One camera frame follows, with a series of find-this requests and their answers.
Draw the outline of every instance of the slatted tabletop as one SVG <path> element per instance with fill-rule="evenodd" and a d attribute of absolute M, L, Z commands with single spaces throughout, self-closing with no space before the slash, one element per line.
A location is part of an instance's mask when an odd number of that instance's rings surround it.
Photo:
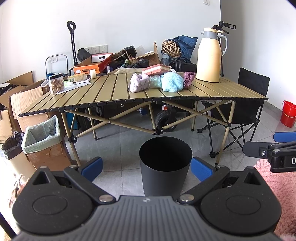
<path fill-rule="evenodd" d="M 240 84 L 220 77 L 219 83 L 209 83 L 198 79 L 193 81 L 189 89 L 176 93 L 161 89 L 146 89 L 141 92 L 129 92 L 130 79 L 133 73 L 112 74 L 97 77 L 91 84 L 62 93 L 43 95 L 39 100 L 25 109 L 19 117 L 35 115 L 50 111 L 72 110 L 79 107 L 92 107 L 106 104 L 122 104 L 124 102 L 147 102 L 162 100 L 268 100 Z"/>

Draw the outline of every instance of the fluffy pink carpet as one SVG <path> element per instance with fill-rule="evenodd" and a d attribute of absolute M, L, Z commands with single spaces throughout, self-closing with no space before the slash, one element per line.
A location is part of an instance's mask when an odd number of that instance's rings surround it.
<path fill-rule="evenodd" d="M 285 241 L 296 240 L 296 172 L 272 173 L 266 159 L 260 159 L 254 167 L 281 204 L 282 214 L 274 233 Z"/>

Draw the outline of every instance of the metal screw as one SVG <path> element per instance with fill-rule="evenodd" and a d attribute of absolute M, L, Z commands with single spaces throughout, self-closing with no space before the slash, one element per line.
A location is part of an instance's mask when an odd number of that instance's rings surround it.
<path fill-rule="evenodd" d="M 150 202 L 150 201 L 151 201 L 151 199 L 148 198 L 148 197 L 146 197 L 146 198 L 143 199 L 143 202 L 145 202 L 145 203 L 148 203 L 148 202 Z"/>
<path fill-rule="evenodd" d="M 191 194 L 183 194 L 180 196 L 182 202 L 191 202 L 194 200 L 194 196 Z"/>
<path fill-rule="evenodd" d="M 99 196 L 99 201 L 100 202 L 111 202 L 113 201 L 113 197 L 109 194 L 104 194 Z"/>

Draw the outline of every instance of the jar of snacks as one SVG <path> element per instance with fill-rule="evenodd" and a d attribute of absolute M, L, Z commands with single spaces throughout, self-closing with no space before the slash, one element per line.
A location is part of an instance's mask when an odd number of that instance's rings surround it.
<path fill-rule="evenodd" d="M 50 93 L 56 94 L 65 89 L 63 74 L 55 74 L 48 77 Z"/>

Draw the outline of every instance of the light blue towel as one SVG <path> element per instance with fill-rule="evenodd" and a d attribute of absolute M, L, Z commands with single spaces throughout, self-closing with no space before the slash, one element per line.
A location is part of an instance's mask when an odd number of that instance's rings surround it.
<path fill-rule="evenodd" d="M 161 77 L 161 84 L 163 86 L 163 91 L 177 92 L 183 89 L 184 79 L 173 72 L 165 73 Z"/>

